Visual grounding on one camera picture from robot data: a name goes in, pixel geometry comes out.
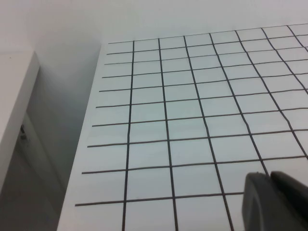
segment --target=white wall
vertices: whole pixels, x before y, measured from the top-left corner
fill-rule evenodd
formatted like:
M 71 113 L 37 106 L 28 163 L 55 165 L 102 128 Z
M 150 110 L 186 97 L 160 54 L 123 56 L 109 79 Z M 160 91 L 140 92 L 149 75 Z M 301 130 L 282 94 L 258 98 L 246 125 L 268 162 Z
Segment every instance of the white wall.
M 28 113 L 66 185 L 101 42 L 307 23 L 306 0 L 4 0 L 0 51 L 33 47 Z

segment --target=black grid line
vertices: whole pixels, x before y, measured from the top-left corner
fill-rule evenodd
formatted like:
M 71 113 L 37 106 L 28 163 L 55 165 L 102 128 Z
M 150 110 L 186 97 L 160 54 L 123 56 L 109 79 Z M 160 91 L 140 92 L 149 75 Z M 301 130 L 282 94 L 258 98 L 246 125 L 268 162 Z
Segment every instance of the black grid line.
M 268 38 L 267 35 L 266 35 L 266 33 L 265 33 L 265 31 L 264 31 L 263 29 L 262 29 L 262 31 L 263 31 L 264 35 L 266 36 L 266 38 Z M 240 36 L 238 35 L 237 31 L 235 31 L 235 33 L 236 33 L 236 35 L 237 35 L 237 37 L 238 37 L 238 39 L 239 39 L 239 41 L 240 41 L 240 43 L 241 43 L 242 48 L 244 49 L 244 51 L 246 51 L 245 48 L 244 48 L 244 46 L 243 46 L 243 44 L 242 44 L 242 42 L 241 42 Z M 273 97 L 273 95 L 272 95 L 272 93 L 270 92 L 268 86 L 266 85 L 266 83 L 265 83 L 263 77 L 262 77 L 262 76 L 260 75 L 260 73 L 258 72 L 257 68 L 255 67 L 254 63 L 252 62 L 252 60 L 251 60 L 251 58 L 250 58 L 250 56 L 249 56 L 249 54 L 248 54 L 247 52 L 246 52 L 246 55 L 247 55 L 249 61 L 251 62 L 251 64 L 254 66 L 254 69 L 255 69 L 256 73 L 260 76 L 260 79 L 261 79 L 261 81 L 263 82 L 264 87 L 265 87 L 266 90 L 268 91 L 270 97 L 272 98 L 272 100 L 273 100 L 273 102 L 275 103 L 276 107 L 278 108 L 279 112 L 281 113 L 281 115 L 284 117 L 284 119 L 285 119 L 286 122 L 288 123 L 288 126 L 289 126 L 289 128 L 290 128 L 290 130 L 291 130 L 291 132 L 292 132 L 292 134 L 293 134 L 293 136 L 294 136 L 294 138 L 296 139 L 296 142 L 298 143 L 298 145 L 299 145 L 299 147 L 301 148 L 302 152 L 304 153 L 304 155 L 305 155 L 306 158 L 308 159 L 308 156 L 307 156 L 307 154 L 306 154 L 306 151 L 305 151 L 305 149 L 303 148 L 302 144 L 300 143 L 299 139 L 297 138 L 297 135 L 295 134 L 295 132 L 294 132 L 294 130 L 293 130 L 293 128 L 292 128 L 292 125 L 291 125 L 290 121 L 289 121 L 288 118 L 285 116 L 285 114 L 283 113 L 283 111 L 280 109 L 280 107 L 279 107 L 279 105 L 277 104 L 275 98 Z
M 228 192 L 225 195 L 242 195 L 244 192 Z M 193 198 L 193 197 L 209 197 L 209 196 L 222 196 L 221 193 L 212 193 L 212 194 L 199 194 L 199 195 L 188 195 L 188 196 L 175 196 L 175 199 L 180 198 Z M 156 198 L 145 198 L 145 199 L 134 199 L 134 200 L 127 200 L 126 202 L 141 202 L 141 201 L 161 201 L 161 200 L 170 200 L 172 199 L 171 196 L 168 197 L 156 197 Z M 106 202 L 93 202 L 93 203 L 82 203 L 82 204 L 75 204 L 76 207 L 78 206 L 88 206 L 88 205 L 105 205 L 105 204 L 118 204 L 123 203 L 124 201 L 106 201 Z
M 271 157 L 271 158 L 261 158 L 262 161 L 267 160 L 284 160 L 284 159 L 297 159 L 297 158 L 305 158 L 304 155 L 296 155 L 296 156 L 284 156 L 284 157 Z M 251 159 L 251 160 L 233 160 L 233 161 L 218 161 L 218 165 L 223 164 L 237 164 L 237 163 L 248 163 L 248 162 L 259 162 L 260 159 Z M 150 166 L 150 167 L 135 167 L 130 168 L 128 171 L 136 171 L 136 170 L 145 170 L 145 169 L 156 169 L 156 168 L 170 168 L 170 167 L 187 167 L 187 166 L 199 166 L 199 165 L 214 165 L 214 162 L 205 162 L 205 163 L 192 163 L 192 164 L 182 164 L 182 165 L 165 165 L 165 166 Z M 85 171 L 81 174 L 97 174 L 97 173 L 108 173 L 108 172 L 123 172 L 126 169 L 113 169 L 113 170 L 102 170 L 102 171 Z
M 303 48 L 305 48 L 305 50 L 308 52 L 307 47 L 305 47 L 305 46 L 299 41 L 298 37 L 294 34 L 293 30 L 292 30 L 289 26 L 287 26 L 287 27 L 289 28 L 289 30 L 291 31 L 291 33 L 293 34 L 293 36 L 296 38 L 297 42 L 298 42 Z
M 165 119 L 166 119 L 168 158 L 169 158 L 169 165 L 171 166 L 172 165 L 172 159 L 171 159 L 171 149 L 170 149 L 170 139 L 169 139 L 168 116 L 167 116 L 166 96 L 165 96 L 165 87 L 164 87 L 163 65 L 162 65 L 162 60 L 161 60 L 162 56 L 161 56 L 160 40 L 159 39 L 158 39 L 158 48 L 159 48 L 160 71 L 161 71 L 161 77 L 162 77 L 162 89 L 163 89 L 164 110 L 165 110 Z M 169 169 L 170 169 L 170 179 L 171 179 L 174 224 L 175 224 L 175 230 L 178 231 L 179 230 L 179 226 L 178 226 L 178 216 L 177 216 L 177 205 L 176 205 L 175 192 L 174 192 L 173 170 L 172 170 L 171 167 Z
M 287 108 L 282 109 L 282 111 L 293 111 L 293 110 L 308 110 L 308 107 L 298 107 L 298 108 Z M 206 115 L 205 118 L 212 118 L 212 117 L 222 117 L 222 116 L 240 116 L 243 115 L 249 115 L 249 114 L 260 114 L 260 113 L 270 113 L 270 112 L 279 112 L 279 110 L 268 110 L 268 111 L 258 111 L 258 112 L 242 112 L 242 113 L 232 113 L 232 114 L 221 114 L 221 115 Z M 183 117 L 183 118 L 173 118 L 173 119 L 167 119 L 167 121 L 173 121 L 173 120 L 185 120 L 185 119 L 201 119 L 202 116 L 195 116 L 195 117 Z M 163 122 L 166 121 L 166 119 L 157 119 L 157 120 L 144 120 L 144 121 L 135 121 L 131 122 L 130 124 L 142 124 L 142 123 L 153 123 L 153 122 Z M 113 126 L 113 125 L 125 125 L 127 123 L 114 123 L 114 124 L 97 124 L 92 125 L 92 127 L 104 127 L 104 126 Z
M 268 40 L 269 44 L 271 45 L 271 47 L 276 51 L 277 55 L 279 56 L 279 58 L 283 61 L 283 63 L 286 65 L 286 67 L 289 69 L 289 71 L 292 73 L 292 75 L 294 76 L 294 78 L 299 82 L 299 84 L 303 87 L 303 89 L 305 90 L 306 94 L 308 95 L 308 91 L 306 90 L 304 84 L 297 78 L 297 76 L 294 74 L 294 72 L 291 70 L 291 68 L 289 67 L 289 65 L 286 63 L 285 60 L 283 60 L 283 58 L 280 56 L 279 52 L 274 48 L 273 44 L 270 42 L 267 34 L 265 33 L 264 29 L 261 28 L 261 30 L 263 31 L 266 39 Z
M 241 65 L 233 65 L 233 66 L 224 66 L 224 67 L 235 67 L 235 66 L 249 66 L 251 64 L 241 64 Z M 198 70 L 207 70 L 207 69 L 215 69 L 215 68 L 220 68 L 220 66 L 216 66 L 216 67 L 209 67 L 209 68 L 197 68 L 197 69 L 193 69 L 193 71 L 198 71 Z M 164 71 L 163 73 L 176 73 L 176 72 L 184 72 L 184 71 L 190 71 L 190 70 L 179 70 L 179 71 Z M 153 75 L 153 74 L 160 74 L 160 72 L 151 72 L 151 73 L 142 73 L 142 74 L 135 74 L 134 76 L 144 76 L 144 75 Z M 298 73 L 295 75 L 304 75 L 307 73 Z M 117 78 L 117 77 L 128 77 L 130 75 L 122 75 L 122 76 L 107 76 L 107 77 L 102 77 L 102 78 Z
M 254 135 L 266 135 L 266 134 L 277 134 L 285 132 L 295 132 L 295 131 L 308 131 L 308 128 L 304 129 L 292 129 L 292 130 L 280 130 L 280 131 L 267 131 L 267 132 L 255 132 L 251 133 Z M 233 135 L 220 135 L 220 136 L 205 136 L 205 137 L 194 137 L 194 138 L 183 138 L 183 139 L 170 139 L 169 141 L 191 141 L 191 140 L 201 140 L 201 139 L 215 139 L 215 138 L 225 138 L 225 137 L 237 137 L 237 136 L 249 136 L 248 133 L 245 134 L 233 134 Z M 141 144 L 141 143 L 157 143 L 157 142 L 167 142 L 167 140 L 155 140 L 155 141 L 139 141 L 139 142 L 130 142 L 130 144 Z M 108 143 L 108 144 L 97 144 L 89 145 L 88 148 L 96 147 L 106 147 L 106 146 L 116 146 L 116 145 L 127 145 L 127 143 Z
M 297 25 L 307 25 L 308 23 L 300 23 L 300 24 L 290 24 L 290 26 L 297 26 Z M 272 27 L 283 27 L 286 25 L 282 25 L 282 26 L 264 26 L 263 28 L 272 28 Z M 243 31 L 243 30 L 254 30 L 254 29 L 260 29 L 259 27 L 254 27 L 254 28 L 248 28 L 248 29 L 240 29 L 237 31 Z M 218 32 L 211 32 L 211 34 L 217 34 L 217 33 L 222 33 L 222 32 L 232 32 L 234 30 L 225 30 L 225 31 L 218 31 Z M 185 35 L 186 37 L 189 36 L 195 36 L 195 35 L 207 35 L 209 33 L 201 33 L 201 34 L 192 34 L 192 35 Z M 178 38 L 178 37 L 182 37 L 182 36 L 171 36 L 171 37 L 163 37 L 160 39 L 169 39 L 169 38 Z M 135 40 L 135 41 L 147 41 L 147 40 L 155 40 L 155 38 L 149 38 L 149 39 L 140 39 L 140 40 Z M 108 44 L 116 44 L 116 43 L 126 43 L 126 42 L 132 42 L 132 41 L 121 41 L 121 42 L 109 42 Z
M 279 76 L 263 76 L 263 78 L 284 77 L 284 76 L 292 76 L 292 74 L 279 75 Z M 239 79 L 251 79 L 251 78 L 260 78 L 260 77 L 256 76 L 256 77 L 232 78 L 232 79 L 229 79 L 229 81 L 239 80 Z M 219 83 L 219 82 L 225 82 L 225 81 L 227 81 L 227 80 L 226 79 L 221 79 L 221 80 L 213 80 L 213 81 L 206 81 L 206 82 L 197 82 L 197 84 L 202 84 L 202 83 Z M 184 86 L 184 85 L 193 85 L 193 84 L 194 83 L 170 84 L 170 85 L 165 85 L 165 87 Z M 146 88 L 161 88 L 161 87 L 162 87 L 161 85 L 160 86 L 151 86 L 151 87 L 139 87 L 139 88 L 133 88 L 133 90 L 146 89 Z M 126 88 L 126 89 L 113 89 L 113 90 L 100 90 L 99 92 L 121 91 L 121 90 L 130 90 L 130 88 Z
M 295 49 L 295 48 L 302 48 L 302 47 L 287 47 L 287 48 L 279 48 L 277 50 L 287 50 L 287 49 Z M 273 49 L 270 49 L 270 50 L 259 50 L 259 51 L 249 51 L 251 53 L 253 52 L 264 52 L 264 51 L 273 51 Z M 244 51 L 242 52 L 231 52 L 231 53 L 222 53 L 222 54 L 219 54 L 219 55 L 225 55 L 225 54 L 240 54 L 240 53 L 245 53 Z M 198 58 L 198 57 L 207 57 L 207 56 L 216 56 L 215 54 L 207 54 L 207 55 L 197 55 L 197 56 L 191 56 L 191 58 Z M 162 61 L 168 61 L 168 60 L 176 60 L 176 59 L 187 59 L 187 58 L 173 58 L 173 59 L 162 59 Z M 137 61 L 137 62 L 134 62 L 134 63 L 147 63 L 147 62 L 158 62 L 159 60 L 146 60 L 146 61 Z M 104 65 L 115 65 L 115 64 L 130 64 L 131 62 L 122 62 L 122 63 L 107 63 L 107 64 L 104 64 Z
M 122 231 L 125 230 L 126 220 L 126 200 L 127 200 L 127 183 L 128 183 L 128 161 L 129 161 L 129 137 L 130 137 L 130 121 L 131 121 L 131 103 L 133 95 L 133 79 L 134 79 L 134 49 L 135 42 L 133 41 L 133 55 L 131 65 L 131 81 L 130 81 L 130 99 L 129 99 L 129 116 L 128 116 L 128 131 L 127 131 L 127 154 L 126 154 L 126 170 L 125 170 L 125 186 L 124 186 L 124 201 L 123 201 L 123 218 L 122 218 Z
M 207 126 L 207 123 L 206 123 L 206 120 L 205 120 L 205 115 L 204 115 L 204 112 L 203 112 L 202 103 L 201 103 L 201 100 L 200 100 L 197 83 L 196 83 L 196 80 L 194 78 L 193 67 L 192 67 L 191 59 L 189 57 L 189 52 L 188 52 L 188 48 L 187 48 L 187 44 L 186 44 L 186 38 L 185 38 L 185 36 L 183 36 L 183 38 L 184 38 L 185 48 L 186 48 L 187 57 L 188 57 L 188 61 L 189 61 L 189 66 L 190 66 L 191 72 L 192 72 L 192 78 L 193 78 L 194 86 L 195 86 L 198 101 L 199 101 L 199 106 L 200 106 L 200 110 L 201 110 L 201 114 L 202 114 L 202 118 L 203 118 L 203 123 L 205 125 L 206 134 L 209 137 L 210 133 L 209 133 L 209 129 L 208 129 L 208 126 Z M 214 149 L 213 149 L 213 145 L 212 145 L 212 141 L 211 141 L 210 137 L 208 138 L 208 143 L 209 143 L 209 146 L 210 146 L 210 149 L 211 149 L 211 153 L 212 153 L 212 157 L 213 157 L 213 161 L 214 161 L 214 165 L 215 165 L 215 170 L 216 170 L 217 178 L 218 178 L 218 181 L 219 181 L 219 186 L 220 186 L 220 190 L 221 190 L 221 193 L 222 193 L 223 201 L 224 201 L 224 204 L 225 204 L 225 207 L 226 207 L 226 212 L 227 212 L 230 228 L 231 228 L 231 231 L 234 231 L 233 223 L 232 223 L 232 219 L 231 219 L 231 215 L 230 215 L 230 211 L 229 211 L 229 207 L 228 207 L 228 203 L 227 203 L 226 194 L 225 194 L 225 191 L 223 189 L 223 185 L 222 185 L 222 181 L 221 181 L 221 177 L 220 177 L 220 173 L 219 173 L 219 169 L 218 169 L 218 165 L 217 165 L 217 162 L 216 162 L 216 157 L 215 157 L 215 153 L 214 153 Z
M 262 161 L 262 158 L 261 158 L 260 152 L 259 152 L 259 150 L 258 150 L 258 147 L 257 147 L 257 145 L 256 145 L 256 143 L 255 143 L 254 138 L 253 138 L 252 135 L 251 135 L 250 127 L 249 127 L 249 125 L 248 125 L 248 123 L 247 123 L 247 121 L 246 121 L 246 119 L 245 119 L 245 117 L 244 117 L 244 115 L 243 115 L 243 113 L 242 113 L 242 110 L 241 110 L 241 107 L 240 107 L 239 103 L 237 102 L 237 99 L 236 99 L 236 97 L 235 97 L 234 91 L 233 91 L 232 86 L 231 86 L 231 84 L 230 84 L 230 82 L 229 82 L 227 73 L 226 73 L 226 71 L 225 71 L 225 68 L 222 66 L 220 57 L 219 57 L 219 55 L 218 55 L 218 53 L 217 53 L 217 51 L 216 51 L 216 48 L 215 48 L 215 45 L 214 45 L 214 44 L 213 44 L 213 47 L 214 47 L 214 51 L 215 51 L 215 53 L 216 53 L 216 55 L 217 55 L 219 64 L 220 64 L 220 66 L 221 66 L 221 69 L 222 69 L 222 71 L 223 71 L 223 74 L 225 75 L 226 80 L 227 80 L 227 82 L 228 82 L 228 85 L 229 85 L 230 91 L 231 91 L 231 93 L 232 93 L 232 96 L 233 96 L 233 98 L 234 98 L 234 100 L 235 100 L 236 106 L 237 106 L 237 108 L 238 108 L 238 110 L 239 110 L 239 112 L 240 112 L 240 114 L 241 114 L 241 117 L 242 117 L 244 123 L 246 124 L 246 128 L 247 128 L 247 130 L 248 130 L 248 133 L 249 133 L 251 142 L 252 142 L 252 144 L 254 145 L 254 148 L 255 148 L 256 153 L 257 153 L 257 155 L 258 155 L 258 157 L 259 157 L 259 159 L 260 159 L 260 162 L 261 162 L 261 165 L 262 165 L 262 167 L 263 167 L 263 169 L 264 169 L 264 172 L 265 172 L 265 174 L 268 176 L 269 173 L 268 173 L 268 171 L 267 171 L 267 169 L 266 169 L 266 167 L 265 167 L 265 164 L 264 164 L 263 161 Z
M 258 93 L 249 93 L 249 94 L 238 94 L 235 96 L 248 96 L 248 95 L 263 95 L 263 94 L 269 94 L 269 93 L 281 93 L 281 92 L 288 92 L 288 91 L 302 91 L 304 89 L 290 89 L 290 90 L 277 90 L 277 91 L 269 91 L 269 92 L 258 92 Z M 226 95 L 226 96 L 213 96 L 213 97 L 205 97 L 200 98 L 201 100 L 209 100 L 209 99 L 219 99 L 219 98 L 228 98 L 232 97 L 232 95 Z M 184 100 L 168 100 L 169 102 L 180 102 L 180 101 L 191 101 L 191 100 L 197 100 L 197 99 L 184 99 Z M 148 103 L 132 103 L 132 105 L 144 105 L 144 104 L 153 104 L 153 103 L 163 103 L 164 101 L 157 101 L 157 102 L 148 102 Z M 129 106 L 129 104 L 119 104 L 119 105 L 108 105 L 108 106 L 96 106 L 95 108 L 105 108 L 105 107 L 121 107 L 121 106 Z
M 276 37 L 274 39 L 282 39 L 282 38 L 291 38 L 294 37 L 292 36 L 284 36 L 284 37 Z M 258 41 L 258 40 L 266 40 L 266 38 L 258 38 L 258 39 L 251 39 L 251 40 L 243 40 L 243 42 L 249 42 L 249 41 Z M 239 41 L 232 41 L 232 42 L 219 42 L 219 43 L 214 43 L 215 45 L 220 45 L 220 44 L 228 44 L 228 43 L 237 43 Z M 202 44 L 202 45 L 192 45 L 192 46 L 187 46 L 188 48 L 190 47 L 202 47 L 202 46 L 210 46 L 211 44 Z M 161 50 L 174 50 L 174 49 L 182 49 L 185 47 L 170 47 L 170 48 L 161 48 Z M 158 51 L 158 49 L 151 49 L 151 50 L 142 50 L 142 51 L 135 51 L 136 52 L 147 52 L 147 51 Z M 108 53 L 106 55 L 113 55 L 113 54 L 129 54 L 132 53 L 132 51 L 124 51 L 124 52 L 114 52 L 114 53 Z

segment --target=grid paper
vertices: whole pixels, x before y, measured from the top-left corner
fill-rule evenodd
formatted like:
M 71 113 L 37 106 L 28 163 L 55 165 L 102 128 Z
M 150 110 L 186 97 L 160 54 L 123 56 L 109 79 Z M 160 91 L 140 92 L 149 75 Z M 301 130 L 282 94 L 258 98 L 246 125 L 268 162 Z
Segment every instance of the grid paper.
M 307 46 L 308 24 L 109 44 L 74 229 L 242 231 L 247 173 L 308 185 Z

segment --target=grid square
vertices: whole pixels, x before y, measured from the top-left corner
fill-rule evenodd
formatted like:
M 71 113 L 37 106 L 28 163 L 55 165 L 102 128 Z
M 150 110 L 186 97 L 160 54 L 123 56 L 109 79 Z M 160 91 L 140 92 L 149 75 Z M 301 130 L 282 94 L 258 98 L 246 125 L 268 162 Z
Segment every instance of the grid square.
M 112 43 L 108 44 L 107 46 L 108 53 L 132 52 L 132 51 L 133 51 L 133 42 Z
M 103 68 L 103 77 L 130 76 L 130 75 L 131 75 L 131 63 L 105 65 Z
M 280 109 L 308 107 L 308 95 L 304 90 L 273 93 Z
M 197 99 L 196 88 L 194 85 L 165 87 L 165 94 L 167 101 Z
M 288 61 L 287 64 L 295 74 L 308 73 L 308 60 L 303 61 Z
M 166 107 L 168 119 L 202 116 L 198 100 L 167 102 Z
M 157 61 L 159 60 L 159 51 L 141 51 L 134 53 L 134 63 L 140 61 Z
M 160 39 L 160 48 L 175 48 L 175 47 L 185 47 L 183 37 L 175 37 L 175 38 L 161 38 Z
M 158 49 L 158 40 L 142 40 L 135 41 L 135 51 L 147 51 L 147 50 L 157 50 Z
M 167 142 L 139 143 L 129 146 L 129 168 L 168 165 Z
M 308 34 L 308 24 L 289 26 L 295 35 Z
M 301 143 L 302 147 L 304 148 L 305 152 L 308 152 L 308 131 L 296 131 L 295 132 L 299 142 Z
M 290 130 L 279 112 L 244 115 L 252 133 Z
M 228 83 L 198 83 L 197 84 L 200 98 L 220 97 L 232 95 Z
M 236 96 L 243 113 L 277 110 L 269 94 Z
M 161 85 L 161 74 L 134 76 L 133 79 L 133 88 L 156 87 Z
M 172 165 L 213 162 L 207 139 L 170 142 Z
M 304 47 L 308 46 L 308 35 L 298 36 L 298 40 L 303 44 Z
M 272 38 L 270 39 L 271 44 L 275 49 L 293 48 L 300 47 L 300 44 L 294 37 L 287 38 Z
M 256 40 L 256 41 L 246 41 L 246 42 L 242 42 L 242 44 L 243 44 L 243 46 L 244 46 L 244 48 L 247 52 L 249 52 L 249 51 L 267 51 L 267 50 L 273 49 L 266 39 Z
M 185 39 L 187 46 L 207 45 L 212 43 L 209 34 L 189 35 L 185 36 Z
M 160 62 L 134 63 L 134 75 L 160 73 Z
M 130 89 L 130 84 L 131 84 L 131 76 L 100 78 L 98 83 L 100 90 Z
M 247 127 L 240 115 L 206 118 L 211 136 L 247 134 Z
M 106 64 L 114 63 L 129 63 L 132 62 L 133 53 L 124 53 L 124 54 L 109 54 L 106 55 Z
M 264 78 L 266 86 L 272 91 L 303 89 L 294 76 Z
M 205 116 L 239 113 L 233 97 L 201 100 Z
M 218 162 L 258 159 L 249 136 L 215 138 L 211 141 Z
M 162 59 L 187 58 L 185 48 L 161 50 Z
M 187 83 L 193 83 L 193 76 L 191 71 L 164 73 L 165 86 Z
M 291 132 L 256 135 L 254 140 L 263 159 L 304 155 Z
M 222 196 L 181 198 L 176 202 L 179 230 L 230 230 Z
M 215 48 L 218 54 L 244 52 L 239 42 L 216 44 Z
M 276 51 L 254 51 L 249 52 L 249 57 L 254 64 L 265 63 L 265 62 L 279 62 L 279 58 Z
M 226 77 L 222 68 L 212 68 L 204 70 L 194 70 L 194 78 L 196 83 L 225 80 Z
M 283 62 L 270 63 L 270 64 L 256 64 L 255 66 L 262 77 L 291 74 L 291 72 Z
M 191 63 L 193 69 L 220 67 L 218 58 L 216 56 L 191 58 Z
M 264 31 L 268 38 L 292 36 L 292 32 L 286 26 L 266 27 Z
M 114 106 L 129 104 L 130 90 L 99 92 L 96 106 Z
M 246 53 L 221 54 L 219 58 L 223 66 L 251 64 Z
M 213 45 L 188 47 L 187 49 L 190 57 L 216 55 Z
M 264 173 L 260 161 L 218 164 L 221 181 L 226 193 L 244 192 L 245 178 L 250 172 Z
M 78 167 L 82 172 L 117 170 L 126 167 L 126 145 L 84 147 L 83 153 L 84 155 L 74 162 L 74 165 L 80 163 Z
M 252 40 L 252 39 L 266 39 L 261 29 L 249 29 L 249 30 L 238 30 L 241 41 Z
M 236 79 L 230 84 L 235 95 L 267 92 L 259 78 Z
M 170 139 L 206 137 L 203 119 L 184 119 L 168 121 Z
M 134 89 L 132 103 L 151 103 L 163 101 L 162 88 Z
M 165 119 L 164 103 L 131 106 L 131 122 Z
M 243 195 L 228 195 L 226 198 L 234 230 L 245 230 L 242 216 Z
M 190 70 L 188 59 L 163 60 L 162 65 L 164 72 Z
M 128 124 L 91 127 L 87 145 L 101 145 L 127 142 Z
M 166 123 L 164 121 L 130 125 L 130 142 L 157 141 L 166 138 Z
M 301 83 L 308 88 L 308 74 L 305 75 L 296 75 L 296 77 L 301 81 Z
M 128 200 L 168 196 L 172 196 L 169 168 L 152 168 L 128 172 Z
M 118 231 L 122 229 L 123 204 L 82 206 L 69 216 L 74 222 L 65 223 L 68 230 L 84 231 L 91 227 L 91 231 Z
M 308 161 L 306 158 L 267 160 L 264 161 L 267 170 L 281 171 L 308 186 Z
M 92 114 L 92 125 L 128 123 L 129 106 L 96 108 Z
M 252 65 L 225 67 L 228 79 L 258 77 Z
M 176 196 L 220 193 L 214 165 L 198 165 L 173 168 Z
M 300 59 L 308 59 L 308 52 L 305 48 L 291 48 L 285 50 L 278 50 L 280 56 L 283 60 L 300 60 Z
M 308 129 L 308 110 L 291 110 L 283 112 L 293 129 Z
M 123 200 L 124 185 L 125 172 L 82 174 L 72 186 L 72 201 L 77 204 L 120 201 Z
M 172 200 L 130 202 L 127 204 L 126 231 L 170 231 L 174 229 Z
M 212 33 L 214 43 L 237 42 L 239 39 L 235 31 Z

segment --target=gray plastic object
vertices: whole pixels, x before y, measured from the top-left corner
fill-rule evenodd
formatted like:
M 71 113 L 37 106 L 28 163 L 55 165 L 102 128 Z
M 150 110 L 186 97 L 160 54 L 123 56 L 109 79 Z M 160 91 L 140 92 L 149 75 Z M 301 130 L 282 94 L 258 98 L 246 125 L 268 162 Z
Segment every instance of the gray plastic object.
M 246 176 L 246 231 L 308 231 L 308 188 L 282 172 Z

